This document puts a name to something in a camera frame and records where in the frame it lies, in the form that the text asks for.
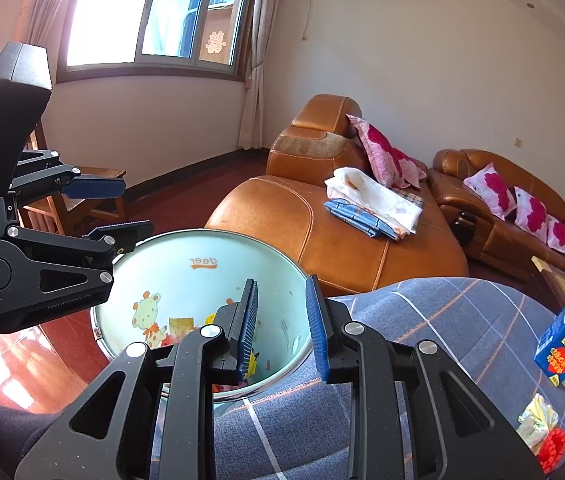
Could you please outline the light blue trash bin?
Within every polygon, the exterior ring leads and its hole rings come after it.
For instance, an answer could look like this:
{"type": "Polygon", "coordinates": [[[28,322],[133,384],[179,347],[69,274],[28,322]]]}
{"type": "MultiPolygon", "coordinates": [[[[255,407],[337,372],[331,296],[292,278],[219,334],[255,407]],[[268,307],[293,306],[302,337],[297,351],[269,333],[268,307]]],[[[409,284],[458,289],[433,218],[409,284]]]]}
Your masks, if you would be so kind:
{"type": "Polygon", "coordinates": [[[90,310],[100,350],[116,358],[129,344],[177,344],[213,321],[224,304],[258,284],[251,364],[237,387],[217,387],[217,403],[259,393],[294,372],[311,352],[306,275],[288,256],[255,238],[208,229],[153,236],[113,264],[109,299],[90,310]]]}

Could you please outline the wooden chair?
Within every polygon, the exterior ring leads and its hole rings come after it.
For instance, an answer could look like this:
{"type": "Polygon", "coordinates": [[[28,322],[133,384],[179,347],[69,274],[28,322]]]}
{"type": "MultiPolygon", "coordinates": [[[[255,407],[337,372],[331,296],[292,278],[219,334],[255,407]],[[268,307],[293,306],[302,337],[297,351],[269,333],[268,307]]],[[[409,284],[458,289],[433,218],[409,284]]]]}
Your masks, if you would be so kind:
{"type": "Polygon", "coordinates": [[[74,200],[55,193],[19,207],[21,226],[62,235],[82,235],[99,224],[126,220],[123,196],[113,200],[74,200]]]}

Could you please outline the folded blue striped cloth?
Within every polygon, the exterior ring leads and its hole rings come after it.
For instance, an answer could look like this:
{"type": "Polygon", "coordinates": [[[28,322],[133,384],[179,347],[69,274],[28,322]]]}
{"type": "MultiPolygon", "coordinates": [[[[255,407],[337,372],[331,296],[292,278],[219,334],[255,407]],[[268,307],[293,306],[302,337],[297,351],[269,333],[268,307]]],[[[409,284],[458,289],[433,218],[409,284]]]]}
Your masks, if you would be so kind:
{"type": "Polygon", "coordinates": [[[323,203],[325,209],[335,218],[340,219],[356,230],[367,234],[371,238],[387,237],[390,240],[399,240],[396,231],[383,220],[377,218],[366,209],[343,200],[335,198],[323,203]]]}

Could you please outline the blue plaid tablecloth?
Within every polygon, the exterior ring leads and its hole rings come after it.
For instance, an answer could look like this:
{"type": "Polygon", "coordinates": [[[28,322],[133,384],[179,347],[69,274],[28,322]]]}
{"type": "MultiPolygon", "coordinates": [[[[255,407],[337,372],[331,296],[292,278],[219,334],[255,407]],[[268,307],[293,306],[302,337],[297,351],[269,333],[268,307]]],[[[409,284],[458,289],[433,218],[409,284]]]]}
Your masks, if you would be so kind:
{"type": "Polygon", "coordinates": [[[559,415],[565,390],[534,361],[555,315],[515,289],[471,278],[414,278],[342,302],[389,345],[389,385],[327,384],[304,363],[216,411],[203,349],[173,351],[154,479],[565,479],[544,474],[517,434],[535,393],[559,415]]]}

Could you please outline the folded white cloth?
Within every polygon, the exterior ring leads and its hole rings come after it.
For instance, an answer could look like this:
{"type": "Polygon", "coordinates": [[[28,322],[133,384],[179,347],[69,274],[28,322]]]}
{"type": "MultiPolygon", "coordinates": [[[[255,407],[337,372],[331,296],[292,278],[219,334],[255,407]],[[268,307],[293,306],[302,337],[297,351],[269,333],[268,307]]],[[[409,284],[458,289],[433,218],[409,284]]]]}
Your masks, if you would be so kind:
{"type": "Polygon", "coordinates": [[[415,234],[422,208],[353,167],[341,167],[325,180],[328,200],[343,198],[366,209],[396,231],[399,240],[415,234]]]}

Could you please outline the pink pillow on chaise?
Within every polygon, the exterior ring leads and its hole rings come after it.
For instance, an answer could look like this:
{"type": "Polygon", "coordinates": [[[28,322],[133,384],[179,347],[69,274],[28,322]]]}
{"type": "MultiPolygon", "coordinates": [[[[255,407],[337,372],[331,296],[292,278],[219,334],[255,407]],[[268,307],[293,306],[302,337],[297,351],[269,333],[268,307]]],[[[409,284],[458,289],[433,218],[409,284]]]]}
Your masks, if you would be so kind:
{"type": "Polygon", "coordinates": [[[420,188],[420,182],[427,175],[415,159],[394,148],[386,136],[367,120],[351,114],[347,118],[363,144],[375,180],[386,188],[420,188]]]}

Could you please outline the brown leather long sofa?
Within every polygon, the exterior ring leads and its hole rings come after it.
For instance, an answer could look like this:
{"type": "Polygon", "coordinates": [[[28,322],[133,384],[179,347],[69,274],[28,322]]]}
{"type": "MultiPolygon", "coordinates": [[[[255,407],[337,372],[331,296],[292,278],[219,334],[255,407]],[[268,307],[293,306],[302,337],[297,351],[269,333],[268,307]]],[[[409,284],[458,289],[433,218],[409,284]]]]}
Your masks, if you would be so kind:
{"type": "Polygon", "coordinates": [[[532,258],[565,272],[565,201],[498,154],[439,151],[427,182],[465,255],[528,281],[532,258]]]}

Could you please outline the crumpled clear wrapper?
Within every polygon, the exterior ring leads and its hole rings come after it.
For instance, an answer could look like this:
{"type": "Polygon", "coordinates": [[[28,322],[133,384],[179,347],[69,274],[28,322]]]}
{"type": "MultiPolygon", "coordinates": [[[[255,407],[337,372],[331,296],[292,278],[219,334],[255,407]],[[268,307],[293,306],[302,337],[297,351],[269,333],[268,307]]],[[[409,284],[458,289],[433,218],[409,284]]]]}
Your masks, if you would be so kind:
{"type": "Polygon", "coordinates": [[[559,415],[540,393],[535,393],[517,421],[517,434],[537,454],[549,432],[559,424],[559,415]]]}

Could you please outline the blue LOOK milk carton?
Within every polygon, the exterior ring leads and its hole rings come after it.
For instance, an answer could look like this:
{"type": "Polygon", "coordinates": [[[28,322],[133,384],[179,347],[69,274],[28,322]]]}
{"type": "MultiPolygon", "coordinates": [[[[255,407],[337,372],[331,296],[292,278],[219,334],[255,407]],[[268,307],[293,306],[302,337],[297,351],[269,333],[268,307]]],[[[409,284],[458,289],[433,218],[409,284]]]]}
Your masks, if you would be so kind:
{"type": "Polygon", "coordinates": [[[534,361],[554,387],[565,381],[565,307],[538,341],[534,361]]]}

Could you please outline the wooden coffee table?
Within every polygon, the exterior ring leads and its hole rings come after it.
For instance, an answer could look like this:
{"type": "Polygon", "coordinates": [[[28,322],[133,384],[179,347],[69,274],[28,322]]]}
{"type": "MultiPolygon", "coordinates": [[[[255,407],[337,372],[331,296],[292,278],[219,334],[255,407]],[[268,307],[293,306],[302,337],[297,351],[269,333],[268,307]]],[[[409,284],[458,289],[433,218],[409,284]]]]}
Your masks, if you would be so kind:
{"type": "Polygon", "coordinates": [[[533,270],[525,284],[525,295],[554,314],[565,307],[565,272],[538,257],[532,258],[533,270]]]}

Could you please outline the pink pillow left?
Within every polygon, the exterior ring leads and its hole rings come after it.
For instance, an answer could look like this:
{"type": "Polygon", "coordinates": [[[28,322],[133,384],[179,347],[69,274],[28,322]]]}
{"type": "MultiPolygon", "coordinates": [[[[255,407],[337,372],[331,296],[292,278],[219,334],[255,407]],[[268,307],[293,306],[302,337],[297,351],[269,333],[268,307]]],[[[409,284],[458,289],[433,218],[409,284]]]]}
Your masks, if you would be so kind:
{"type": "Polygon", "coordinates": [[[508,185],[492,162],[472,177],[465,178],[463,184],[479,195],[491,214],[500,220],[505,220],[517,208],[508,185]]]}

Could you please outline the red knitted flower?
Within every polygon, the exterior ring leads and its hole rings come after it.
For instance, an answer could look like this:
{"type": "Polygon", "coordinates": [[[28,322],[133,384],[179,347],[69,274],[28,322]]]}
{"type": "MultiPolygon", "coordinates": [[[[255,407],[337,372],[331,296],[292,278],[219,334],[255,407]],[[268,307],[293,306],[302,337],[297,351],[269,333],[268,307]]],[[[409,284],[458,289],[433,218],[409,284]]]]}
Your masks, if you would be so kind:
{"type": "Polygon", "coordinates": [[[547,433],[537,452],[537,460],[544,474],[556,470],[565,454],[565,431],[555,427],[547,433]]]}

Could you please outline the pink pillow middle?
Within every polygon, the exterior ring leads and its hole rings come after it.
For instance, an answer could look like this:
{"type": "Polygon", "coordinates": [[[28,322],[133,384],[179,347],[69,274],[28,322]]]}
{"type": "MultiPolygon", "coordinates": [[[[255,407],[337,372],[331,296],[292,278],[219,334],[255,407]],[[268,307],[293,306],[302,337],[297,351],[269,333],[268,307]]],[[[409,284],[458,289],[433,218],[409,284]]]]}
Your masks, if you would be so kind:
{"type": "Polygon", "coordinates": [[[546,244],[548,214],[545,204],[517,186],[514,192],[517,201],[514,224],[546,244]]]}

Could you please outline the beige curtain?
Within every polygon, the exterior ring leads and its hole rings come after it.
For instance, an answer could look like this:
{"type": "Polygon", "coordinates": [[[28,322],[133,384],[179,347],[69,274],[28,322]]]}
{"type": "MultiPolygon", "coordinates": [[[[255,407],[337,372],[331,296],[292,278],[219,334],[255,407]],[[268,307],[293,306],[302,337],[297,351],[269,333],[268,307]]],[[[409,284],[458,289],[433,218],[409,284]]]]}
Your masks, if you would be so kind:
{"type": "Polygon", "coordinates": [[[265,63],[280,0],[254,0],[250,68],[240,122],[238,148],[252,150],[264,144],[265,63]]]}

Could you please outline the window with frame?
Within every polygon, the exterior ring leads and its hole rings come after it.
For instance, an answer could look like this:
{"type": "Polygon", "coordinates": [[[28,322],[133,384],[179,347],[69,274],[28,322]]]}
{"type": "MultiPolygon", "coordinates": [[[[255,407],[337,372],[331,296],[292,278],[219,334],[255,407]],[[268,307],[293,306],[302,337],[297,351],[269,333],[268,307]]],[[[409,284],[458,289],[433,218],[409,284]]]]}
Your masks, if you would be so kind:
{"type": "Polygon", "coordinates": [[[253,0],[70,0],[57,79],[246,76],[253,0]]]}

